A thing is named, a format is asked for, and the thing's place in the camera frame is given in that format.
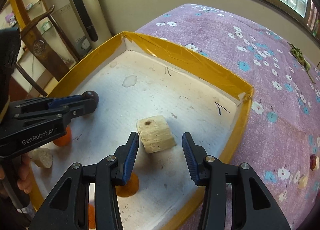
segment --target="ink mark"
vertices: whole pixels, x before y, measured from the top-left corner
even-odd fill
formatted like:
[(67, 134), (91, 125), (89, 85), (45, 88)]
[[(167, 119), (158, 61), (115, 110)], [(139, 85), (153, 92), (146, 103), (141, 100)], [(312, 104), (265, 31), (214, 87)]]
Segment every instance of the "ink mark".
[(219, 115), (221, 115), (221, 110), (220, 110), (220, 107), (222, 107), (223, 109), (225, 109), (223, 106), (221, 106), (220, 104), (218, 104), (217, 102), (214, 102), (215, 105), (218, 107), (219, 109)]

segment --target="yellow tape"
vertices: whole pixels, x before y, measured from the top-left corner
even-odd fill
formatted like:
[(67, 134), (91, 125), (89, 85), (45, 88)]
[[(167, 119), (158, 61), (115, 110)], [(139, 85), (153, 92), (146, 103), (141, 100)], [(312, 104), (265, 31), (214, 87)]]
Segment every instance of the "yellow tape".
[[(222, 162), (229, 163), (240, 143), (247, 124), (253, 87), (223, 66), (185, 47), (156, 37), (124, 31), (109, 39), (82, 59), (58, 83), (49, 94), (49, 97), (64, 97), (70, 95), (77, 86), (88, 77), (88, 75), (116, 51), (123, 42), (123, 38), (135, 42), (147, 54), (154, 55), (196, 75), (236, 99), (239, 99), (239, 94), (245, 93), (239, 118), (219, 157)], [(162, 230), (177, 229), (197, 209), (202, 202), (203, 197), (204, 188), (198, 188), (187, 204), (162, 228)], [(35, 208), (39, 209), (39, 204), (43, 202), (43, 198), (37, 186), (33, 188), (30, 198)]]

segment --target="wooden block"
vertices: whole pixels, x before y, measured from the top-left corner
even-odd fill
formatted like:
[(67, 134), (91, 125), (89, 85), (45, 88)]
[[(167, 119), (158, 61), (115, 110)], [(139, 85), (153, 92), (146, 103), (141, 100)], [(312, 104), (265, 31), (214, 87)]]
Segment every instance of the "wooden block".
[(162, 115), (139, 120), (137, 130), (146, 153), (159, 152), (176, 146), (169, 125)]

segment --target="bed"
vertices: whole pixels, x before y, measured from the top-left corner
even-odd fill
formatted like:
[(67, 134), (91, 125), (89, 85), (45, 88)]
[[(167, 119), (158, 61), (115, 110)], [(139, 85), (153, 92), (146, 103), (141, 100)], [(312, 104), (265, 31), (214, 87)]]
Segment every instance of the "bed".
[[(231, 163), (247, 162), (255, 169), (296, 229), (320, 188), (320, 171), (310, 169), (310, 159), (318, 160), (320, 151), (318, 69), (311, 64), (312, 83), (284, 38), (251, 20), (203, 5), (177, 7), (136, 32), (183, 45), (253, 85), (247, 128)], [(180, 230), (196, 229), (200, 213), (201, 207)], [(227, 225), (230, 214), (229, 205)]]

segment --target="beige rock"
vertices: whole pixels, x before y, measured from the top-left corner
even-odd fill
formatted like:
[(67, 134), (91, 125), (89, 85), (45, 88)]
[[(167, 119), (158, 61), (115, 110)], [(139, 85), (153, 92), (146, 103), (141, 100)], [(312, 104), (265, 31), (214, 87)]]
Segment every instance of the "beige rock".
[(139, 120), (137, 130), (146, 153), (159, 152), (176, 146), (169, 125), (162, 115)]
[(304, 188), (306, 188), (307, 184), (308, 184), (308, 176), (303, 176), (299, 180), (298, 188), (304, 189)]
[(52, 166), (53, 157), (50, 149), (38, 148), (28, 152), (30, 159), (40, 168), (48, 169)]

